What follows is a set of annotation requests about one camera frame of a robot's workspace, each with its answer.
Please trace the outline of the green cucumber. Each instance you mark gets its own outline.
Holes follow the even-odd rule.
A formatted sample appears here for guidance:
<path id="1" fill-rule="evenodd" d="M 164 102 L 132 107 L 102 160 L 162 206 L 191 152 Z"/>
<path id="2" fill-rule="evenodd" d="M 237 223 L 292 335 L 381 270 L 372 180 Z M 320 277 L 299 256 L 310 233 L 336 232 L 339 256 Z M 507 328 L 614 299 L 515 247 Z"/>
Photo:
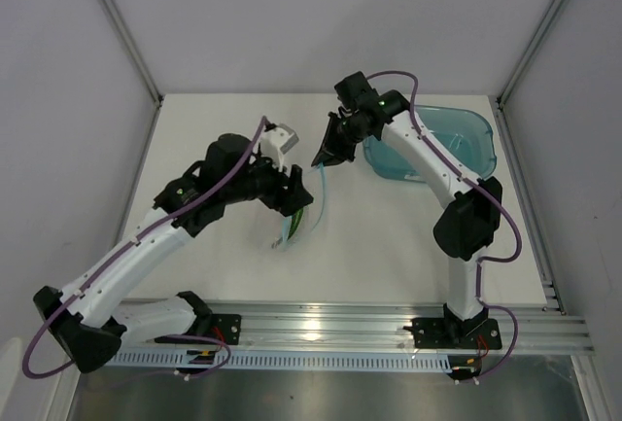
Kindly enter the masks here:
<path id="1" fill-rule="evenodd" d="M 309 208 L 303 207 L 297 210 L 289 219 L 286 228 L 286 239 L 293 241 L 304 230 L 305 223 L 309 217 Z"/>

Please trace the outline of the clear zip top bag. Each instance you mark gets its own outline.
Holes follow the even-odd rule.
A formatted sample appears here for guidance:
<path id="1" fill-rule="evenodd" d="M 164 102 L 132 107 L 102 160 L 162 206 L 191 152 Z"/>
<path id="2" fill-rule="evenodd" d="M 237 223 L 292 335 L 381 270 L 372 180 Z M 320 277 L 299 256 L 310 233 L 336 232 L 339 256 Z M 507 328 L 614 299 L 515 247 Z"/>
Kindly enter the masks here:
<path id="1" fill-rule="evenodd" d="M 271 251 L 285 252 L 304 242 L 321 224 L 328 206 L 326 168 L 321 163 L 303 173 L 302 181 L 314 197 L 311 204 L 302 207 L 280 221 L 279 230 L 269 243 Z"/>

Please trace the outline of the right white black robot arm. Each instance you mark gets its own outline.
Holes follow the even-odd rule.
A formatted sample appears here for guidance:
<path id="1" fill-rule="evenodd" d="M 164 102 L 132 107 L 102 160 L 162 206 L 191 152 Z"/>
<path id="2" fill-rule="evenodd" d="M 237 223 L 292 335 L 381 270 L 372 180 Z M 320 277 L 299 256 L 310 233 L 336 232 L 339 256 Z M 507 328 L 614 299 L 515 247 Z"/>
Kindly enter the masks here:
<path id="1" fill-rule="evenodd" d="M 432 189 L 443 212 L 433 238 L 449 261 L 449 298 L 443 332 L 455 346 L 476 339 L 488 313 L 477 297 L 478 259 L 492 244 L 501 222 L 501 183 L 465 168 L 424 125 L 414 98 L 397 90 L 379 93 L 363 72 L 334 87 L 340 106 L 312 163 L 324 167 L 353 161 L 357 146 L 373 137 L 399 153 Z"/>

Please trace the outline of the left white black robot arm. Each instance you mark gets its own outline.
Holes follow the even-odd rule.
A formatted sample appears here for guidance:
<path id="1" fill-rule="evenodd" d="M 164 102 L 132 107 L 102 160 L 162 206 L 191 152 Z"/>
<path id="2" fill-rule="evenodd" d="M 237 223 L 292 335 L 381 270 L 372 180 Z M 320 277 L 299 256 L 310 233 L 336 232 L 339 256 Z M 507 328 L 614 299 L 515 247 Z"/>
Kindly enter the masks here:
<path id="1" fill-rule="evenodd" d="M 254 139 L 221 135 L 205 158 L 155 197 L 129 238 L 62 289 L 45 286 L 35 294 L 50 334 L 80 372 L 102 368 L 132 343 L 221 341 L 212 309 L 191 291 L 135 309 L 121 302 L 168 256 L 219 220 L 228 205 L 258 200 L 284 217 L 310 205 L 301 167 L 286 164 L 297 141 L 282 125 L 270 125 Z"/>

